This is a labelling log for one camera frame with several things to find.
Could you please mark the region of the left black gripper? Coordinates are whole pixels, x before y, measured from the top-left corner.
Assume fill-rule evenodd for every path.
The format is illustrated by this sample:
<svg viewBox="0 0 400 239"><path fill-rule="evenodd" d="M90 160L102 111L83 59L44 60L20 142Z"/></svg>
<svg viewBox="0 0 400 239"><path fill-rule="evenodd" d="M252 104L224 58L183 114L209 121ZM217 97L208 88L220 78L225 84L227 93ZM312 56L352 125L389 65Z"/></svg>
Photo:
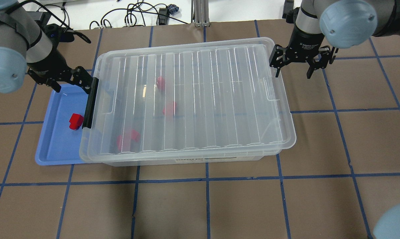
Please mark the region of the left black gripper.
<svg viewBox="0 0 400 239"><path fill-rule="evenodd" d="M96 94L98 79L92 77L82 66L72 69L58 50L52 50L41 61L28 63L28 74L39 85L45 85L59 93L61 86L57 81L82 88L86 94Z"/></svg>

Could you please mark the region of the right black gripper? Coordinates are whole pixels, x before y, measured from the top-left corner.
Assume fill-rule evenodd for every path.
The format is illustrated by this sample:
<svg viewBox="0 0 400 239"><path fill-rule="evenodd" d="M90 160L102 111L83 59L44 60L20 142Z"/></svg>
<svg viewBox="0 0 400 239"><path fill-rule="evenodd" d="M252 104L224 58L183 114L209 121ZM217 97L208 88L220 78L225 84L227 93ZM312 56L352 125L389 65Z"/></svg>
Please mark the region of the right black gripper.
<svg viewBox="0 0 400 239"><path fill-rule="evenodd" d="M269 65L275 69L275 77L280 75L281 68L292 62L306 62L309 65L307 79L319 69L325 69L328 64L333 64L339 52L338 47L323 46L322 33L311 34L294 25L294 30L287 47L275 45L269 57Z"/></svg>

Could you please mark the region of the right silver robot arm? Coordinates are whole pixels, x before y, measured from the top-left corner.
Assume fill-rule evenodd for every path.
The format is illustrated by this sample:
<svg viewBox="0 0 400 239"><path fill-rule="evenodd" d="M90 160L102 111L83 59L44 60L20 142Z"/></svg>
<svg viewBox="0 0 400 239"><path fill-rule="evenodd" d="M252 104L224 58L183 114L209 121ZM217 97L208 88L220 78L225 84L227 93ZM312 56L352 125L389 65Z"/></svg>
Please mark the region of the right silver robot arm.
<svg viewBox="0 0 400 239"><path fill-rule="evenodd" d="M333 64L340 49L371 36L400 36L400 0L303 0L297 8L293 0L285 0L282 17L294 29L289 44L275 45L270 55L276 77L284 66L307 63L310 78Z"/></svg>

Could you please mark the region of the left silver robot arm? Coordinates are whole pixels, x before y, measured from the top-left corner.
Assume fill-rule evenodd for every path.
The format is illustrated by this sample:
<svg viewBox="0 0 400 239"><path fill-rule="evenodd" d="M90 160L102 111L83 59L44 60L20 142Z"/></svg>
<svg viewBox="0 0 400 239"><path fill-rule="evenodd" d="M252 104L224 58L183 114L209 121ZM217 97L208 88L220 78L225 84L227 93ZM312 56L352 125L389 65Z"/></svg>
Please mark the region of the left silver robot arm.
<svg viewBox="0 0 400 239"><path fill-rule="evenodd" d="M72 69L56 45L17 0L0 0L0 93L21 88L25 74L39 85L61 91L61 82L87 94L99 80L81 66Z"/></svg>

